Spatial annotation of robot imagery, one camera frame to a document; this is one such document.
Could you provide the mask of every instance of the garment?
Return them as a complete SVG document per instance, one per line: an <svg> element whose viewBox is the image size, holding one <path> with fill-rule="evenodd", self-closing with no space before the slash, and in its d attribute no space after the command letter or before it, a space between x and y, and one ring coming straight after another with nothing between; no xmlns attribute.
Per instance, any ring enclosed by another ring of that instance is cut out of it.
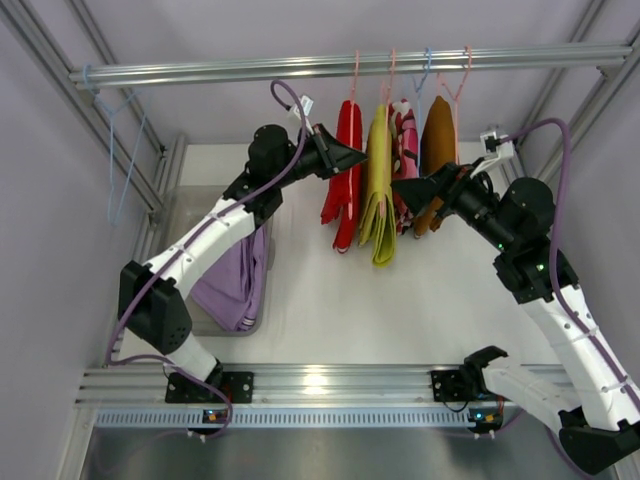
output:
<svg viewBox="0 0 640 480"><path fill-rule="evenodd" d="M362 150L362 112L357 103L352 104L349 100L342 103L336 139L351 148ZM320 218L322 225L325 225L342 214L333 242L333 248L340 253L346 253L349 250L358 225L361 177L362 165L358 164L329 179L329 192Z"/></svg>
<svg viewBox="0 0 640 480"><path fill-rule="evenodd" d="M455 138L451 107L444 98L437 96L429 109L422 133L420 145L422 176L437 171L447 162L455 162ZM417 238L427 233L428 229L435 232L440 228L442 219L436 218L435 214L441 206L442 200L435 198L426 212L415 219L414 233Z"/></svg>
<svg viewBox="0 0 640 480"><path fill-rule="evenodd" d="M392 139L393 180L418 177L418 130L411 105L406 99L389 107L389 128ZM413 216L400 198L393 192L396 214L396 232L404 233L411 226Z"/></svg>
<svg viewBox="0 0 640 480"><path fill-rule="evenodd" d="M395 254L396 229L391 192L391 133L384 105L378 106L371 123L367 156L359 243L364 245L373 239L372 262L376 267L386 267Z"/></svg>
<svg viewBox="0 0 640 480"><path fill-rule="evenodd" d="M260 312L269 251L262 226L227 250L196 282L191 297L227 331L250 330Z"/></svg>

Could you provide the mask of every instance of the pink patterned garment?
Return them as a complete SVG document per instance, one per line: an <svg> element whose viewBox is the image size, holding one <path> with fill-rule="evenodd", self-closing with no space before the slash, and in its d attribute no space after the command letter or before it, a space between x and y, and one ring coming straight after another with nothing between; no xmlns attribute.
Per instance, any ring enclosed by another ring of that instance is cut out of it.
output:
<svg viewBox="0 0 640 480"><path fill-rule="evenodd" d="M418 177L418 130L408 100L403 98L391 104L389 128L392 138L393 180ZM393 205L396 211L396 232L402 234L411 226L413 216L395 192L393 192Z"/></svg>

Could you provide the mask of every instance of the brown garment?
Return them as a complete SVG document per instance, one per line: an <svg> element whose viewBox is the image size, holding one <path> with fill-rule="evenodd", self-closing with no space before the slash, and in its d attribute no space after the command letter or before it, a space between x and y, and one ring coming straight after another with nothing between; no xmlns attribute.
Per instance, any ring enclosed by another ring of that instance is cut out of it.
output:
<svg viewBox="0 0 640 480"><path fill-rule="evenodd" d="M447 162L456 160L456 136L453 128L451 107L441 96L437 96L429 109L427 122L420 143L421 176L429 175ZM442 200L434 199L427 211L414 222L414 233L421 237L428 229L435 232L440 228L442 219L435 218L436 211L442 206Z"/></svg>

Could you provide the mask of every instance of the folded purple cloth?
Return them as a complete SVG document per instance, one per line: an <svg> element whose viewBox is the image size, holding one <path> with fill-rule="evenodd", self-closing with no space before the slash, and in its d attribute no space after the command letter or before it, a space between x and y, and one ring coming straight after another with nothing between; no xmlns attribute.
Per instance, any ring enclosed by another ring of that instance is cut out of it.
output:
<svg viewBox="0 0 640 480"><path fill-rule="evenodd" d="M262 302L268 239L261 227L231 247L191 289L191 297L224 330L255 325Z"/></svg>

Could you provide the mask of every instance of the plastic tray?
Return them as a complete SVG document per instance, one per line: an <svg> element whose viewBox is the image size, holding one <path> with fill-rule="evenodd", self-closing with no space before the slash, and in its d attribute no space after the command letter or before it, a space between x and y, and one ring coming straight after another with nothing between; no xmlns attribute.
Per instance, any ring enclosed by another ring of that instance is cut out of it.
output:
<svg viewBox="0 0 640 480"><path fill-rule="evenodd" d="M154 248L154 255L163 252L180 237L193 228L202 217L204 217L215 205L216 201L222 196L226 187L211 186L184 186L177 187L165 195L164 204L166 210L163 219L158 228L160 229L159 242ZM265 273L265 282L262 289L262 299L260 301L260 310L256 315L256 323L251 330L228 332L223 330L218 323L205 312L192 298L189 296L185 300L189 315L193 322L193 333L198 336L216 336L216 337L244 337L255 332L262 323L262 309L264 308L264 295L267 290L268 273L273 265L275 255L275 244L271 238L271 224L267 222L267 236L269 236L269 252L267 257L267 269Z"/></svg>

